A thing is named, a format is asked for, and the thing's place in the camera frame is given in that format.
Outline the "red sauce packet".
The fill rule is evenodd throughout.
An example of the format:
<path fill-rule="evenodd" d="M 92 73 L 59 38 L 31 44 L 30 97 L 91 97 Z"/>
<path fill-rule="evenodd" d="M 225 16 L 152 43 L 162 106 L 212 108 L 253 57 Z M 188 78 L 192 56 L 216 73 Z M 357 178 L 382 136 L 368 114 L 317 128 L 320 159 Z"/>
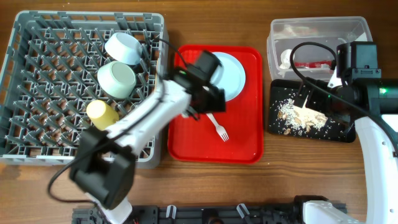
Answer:
<path fill-rule="evenodd" d="M 324 60 L 318 62 L 295 62 L 297 68 L 330 68 L 331 60 Z"/>

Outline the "food scraps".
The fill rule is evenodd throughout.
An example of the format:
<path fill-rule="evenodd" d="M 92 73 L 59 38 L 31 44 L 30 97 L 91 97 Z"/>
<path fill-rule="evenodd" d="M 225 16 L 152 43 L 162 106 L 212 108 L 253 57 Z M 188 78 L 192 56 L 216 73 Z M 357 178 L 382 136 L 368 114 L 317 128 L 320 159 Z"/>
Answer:
<path fill-rule="evenodd" d="M 276 109 L 277 122 L 282 130 L 281 134 L 308 134 L 311 130 L 319 131 L 326 124 L 328 118 L 320 112 L 306 107 L 294 105 L 293 99 L 281 101 Z"/>

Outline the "large light blue plate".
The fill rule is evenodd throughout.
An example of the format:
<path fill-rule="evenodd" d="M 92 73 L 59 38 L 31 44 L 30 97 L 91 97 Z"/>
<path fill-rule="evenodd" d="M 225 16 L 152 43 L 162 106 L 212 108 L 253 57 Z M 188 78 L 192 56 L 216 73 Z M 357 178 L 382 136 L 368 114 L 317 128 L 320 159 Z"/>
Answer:
<path fill-rule="evenodd" d="M 210 83 L 224 90 L 225 101 L 236 98 L 246 83 L 246 73 L 241 62 L 234 56 L 224 52 L 213 52 L 220 60 L 222 67 L 218 67 L 211 77 Z"/>

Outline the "green bowl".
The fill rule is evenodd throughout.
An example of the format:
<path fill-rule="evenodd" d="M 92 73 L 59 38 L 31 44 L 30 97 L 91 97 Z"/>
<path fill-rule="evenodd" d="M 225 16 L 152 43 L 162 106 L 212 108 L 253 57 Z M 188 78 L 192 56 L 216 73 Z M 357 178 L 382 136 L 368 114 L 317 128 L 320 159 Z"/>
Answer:
<path fill-rule="evenodd" d="M 128 98 L 136 85 L 136 75 L 132 68 L 118 61 L 100 67 L 97 78 L 107 94 L 119 99 Z"/>

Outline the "small light blue bowl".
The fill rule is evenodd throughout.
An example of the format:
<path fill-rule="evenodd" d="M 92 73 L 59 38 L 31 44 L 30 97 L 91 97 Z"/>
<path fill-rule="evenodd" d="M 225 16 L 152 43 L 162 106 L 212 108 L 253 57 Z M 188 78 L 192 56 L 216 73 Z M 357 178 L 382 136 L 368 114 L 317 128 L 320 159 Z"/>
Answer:
<path fill-rule="evenodd" d="M 104 45 L 105 51 L 115 60 L 137 65 L 141 59 L 141 43 L 133 36 L 116 32 Z"/>

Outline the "yellow cup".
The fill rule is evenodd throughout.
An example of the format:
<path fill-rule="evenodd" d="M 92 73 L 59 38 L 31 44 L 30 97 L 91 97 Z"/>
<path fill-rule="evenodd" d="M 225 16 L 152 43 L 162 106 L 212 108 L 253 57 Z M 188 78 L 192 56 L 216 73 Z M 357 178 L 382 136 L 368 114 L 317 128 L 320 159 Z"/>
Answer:
<path fill-rule="evenodd" d="M 101 131 L 119 121 L 118 113 L 101 100 L 90 102 L 86 107 L 86 113 L 94 126 Z"/>

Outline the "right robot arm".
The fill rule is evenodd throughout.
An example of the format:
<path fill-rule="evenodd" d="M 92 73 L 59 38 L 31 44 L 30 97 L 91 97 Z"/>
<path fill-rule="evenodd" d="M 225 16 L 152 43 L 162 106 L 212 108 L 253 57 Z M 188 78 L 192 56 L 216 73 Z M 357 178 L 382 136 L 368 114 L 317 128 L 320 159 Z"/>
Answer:
<path fill-rule="evenodd" d="M 366 223 L 397 223 L 397 80 L 381 77 L 374 42 L 354 41 L 336 50 L 318 44 L 332 54 L 330 70 L 341 80 L 330 87 L 297 69 L 295 52 L 306 45 L 298 44 L 289 56 L 302 80 L 295 106 L 354 125 L 366 174 Z"/>

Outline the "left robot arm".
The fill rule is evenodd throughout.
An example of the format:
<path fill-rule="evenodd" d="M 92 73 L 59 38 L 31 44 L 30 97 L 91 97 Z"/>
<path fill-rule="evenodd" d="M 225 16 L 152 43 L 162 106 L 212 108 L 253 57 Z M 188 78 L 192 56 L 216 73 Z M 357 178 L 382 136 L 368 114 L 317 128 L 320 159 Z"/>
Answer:
<path fill-rule="evenodd" d="M 136 160 L 149 140 L 175 117 L 224 112 L 224 91 L 211 83 L 224 66 L 204 50 L 195 63 L 174 67 L 123 119 L 100 131 L 88 128 L 71 163 L 70 179 L 89 196 L 107 222 L 124 223 L 132 212 L 127 195 Z"/>

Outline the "grey dishwasher rack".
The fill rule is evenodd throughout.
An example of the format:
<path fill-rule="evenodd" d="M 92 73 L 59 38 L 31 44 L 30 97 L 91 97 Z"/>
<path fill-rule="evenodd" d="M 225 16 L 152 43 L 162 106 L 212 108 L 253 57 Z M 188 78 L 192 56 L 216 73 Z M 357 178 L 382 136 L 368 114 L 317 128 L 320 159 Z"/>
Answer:
<path fill-rule="evenodd" d="M 108 95 L 97 79 L 99 68 L 112 61 L 105 43 L 118 32 L 135 37 L 142 47 L 133 66 L 137 83 L 125 99 Z M 92 125 L 88 104 L 104 101 L 120 117 L 135 109 L 167 69 L 168 38 L 158 13 L 18 13 L 1 69 L 1 162 L 69 163 L 81 133 Z"/>

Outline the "black tray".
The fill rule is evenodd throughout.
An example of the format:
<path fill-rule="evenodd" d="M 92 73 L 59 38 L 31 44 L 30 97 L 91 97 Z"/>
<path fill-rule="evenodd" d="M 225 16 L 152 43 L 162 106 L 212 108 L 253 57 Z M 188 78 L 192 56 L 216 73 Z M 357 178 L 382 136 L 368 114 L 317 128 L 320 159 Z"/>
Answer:
<path fill-rule="evenodd" d="M 282 128 L 279 127 L 277 122 L 277 107 L 281 101 L 295 98 L 300 87 L 300 82 L 293 80 L 273 80 L 271 82 L 270 91 L 270 107 L 268 112 L 268 126 L 267 130 L 271 134 L 281 134 Z M 345 126 L 333 119 L 328 118 L 324 127 L 319 131 L 311 130 L 308 134 L 288 134 L 284 136 L 295 136 L 300 138 L 321 139 L 327 141 L 338 141 L 351 143 L 356 139 L 354 126 Z"/>

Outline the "clear plastic bin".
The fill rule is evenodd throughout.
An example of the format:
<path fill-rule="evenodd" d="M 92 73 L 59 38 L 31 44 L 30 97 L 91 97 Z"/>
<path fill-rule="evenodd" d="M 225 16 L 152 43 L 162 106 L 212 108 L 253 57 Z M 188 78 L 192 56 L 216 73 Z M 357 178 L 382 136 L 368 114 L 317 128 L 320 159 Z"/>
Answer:
<path fill-rule="evenodd" d="M 275 19 L 267 38 L 267 59 L 270 76 L 273 80 L 299 80 L 291 69 L 279 68 L 280 55 L 286 49 L 293 49 L 302 42 L 316 42 L 332 50 L 338 45 L 354 41 L 372 41 L 373 37 L 365 18 L 346 17 L 307 17 Z M 313 45 L 299 48 L 294 54 L 294 62 L 318 62 L 333 60 L 327 50 Z M 333 72 L 329 68 L 297 68 L 304 76 L 328 81 Z"/>

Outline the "white plastic fork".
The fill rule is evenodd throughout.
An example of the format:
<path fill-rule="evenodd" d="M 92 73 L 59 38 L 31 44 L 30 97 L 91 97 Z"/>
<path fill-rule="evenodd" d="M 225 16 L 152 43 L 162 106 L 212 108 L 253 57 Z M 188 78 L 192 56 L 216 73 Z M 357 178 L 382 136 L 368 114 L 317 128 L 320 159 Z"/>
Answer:
<path fill-rule="evenodd" d="M 216 132 L 218 133 L 220 138 L 224 142 L 226 142 L 229 139 L 229 136 L 228 136 L 228 133 L 225 130 L 225 128 L 217 122 L 217 120 L 215 119 L 215 117 L 213 116 L 212 113 L 207 113 L 206 115 L 210 119 L 210 121 L 214 124 Z"/>

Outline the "red plastic tray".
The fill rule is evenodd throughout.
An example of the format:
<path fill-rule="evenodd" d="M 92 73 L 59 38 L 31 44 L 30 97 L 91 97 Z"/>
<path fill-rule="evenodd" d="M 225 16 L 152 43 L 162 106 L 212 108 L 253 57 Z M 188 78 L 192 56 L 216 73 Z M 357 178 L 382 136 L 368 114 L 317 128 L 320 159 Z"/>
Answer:
<path fill-rule="evenodd" d="M 192 63 L 203 50 L 234 56 L 246 74 L 242 92 L 226 103 L 224 113 L 214 114 L 229 139 L 223 141 L 204 114 L 199 120 L 178 116 L 169 124 L 169 154 L 180 161 L 253 164 L 263 154 L 262 56 L 252 47 L 191 44 L 179 48 L 182 56 L 174 64 Z"/>

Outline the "crumpled white napkin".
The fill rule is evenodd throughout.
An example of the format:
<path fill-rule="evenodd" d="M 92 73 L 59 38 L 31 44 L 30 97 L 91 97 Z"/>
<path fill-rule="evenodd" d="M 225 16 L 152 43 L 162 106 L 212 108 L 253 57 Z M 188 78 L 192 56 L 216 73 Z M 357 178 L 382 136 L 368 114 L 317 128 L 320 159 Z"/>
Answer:
<path fill-rule="evenodd" d="M 291 67 L 290 63 L 290 55 L 292 53 L 292 49 L 284 50 L 280 55 L 281 64 L 279 65 L 280 69 L 286 70 Z"/>

